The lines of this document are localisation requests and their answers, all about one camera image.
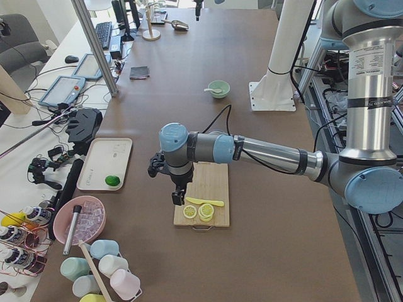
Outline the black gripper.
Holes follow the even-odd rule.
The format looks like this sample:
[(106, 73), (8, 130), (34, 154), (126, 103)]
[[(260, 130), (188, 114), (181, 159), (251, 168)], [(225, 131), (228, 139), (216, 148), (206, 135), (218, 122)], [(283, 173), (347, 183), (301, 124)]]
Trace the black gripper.
[(196, 21), (200, 20), (200, 9), (202, 8), (202, 0), (194, 0), (196, 3), (196, 10), (195, 10), (195, 16), (196, 16)]
[(184, 205), (187, 183), (193, 182), (193, 171), (194, 168), (191, 168), (188, 172), (181, 175), (170, 173), (171, 180), (176, 185), (176, 189), (172, 192), (171, 195), (173, 204), (175, 206)]

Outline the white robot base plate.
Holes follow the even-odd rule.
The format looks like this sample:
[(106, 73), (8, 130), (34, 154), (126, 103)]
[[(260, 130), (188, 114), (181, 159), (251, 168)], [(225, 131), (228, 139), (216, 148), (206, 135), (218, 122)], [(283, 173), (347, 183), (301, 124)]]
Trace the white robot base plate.
[(315, 1), (283, 2), (267, 73), (260, 81), (249, 83), (253, 111), (296, 110), (290, 73), (314, 8)]

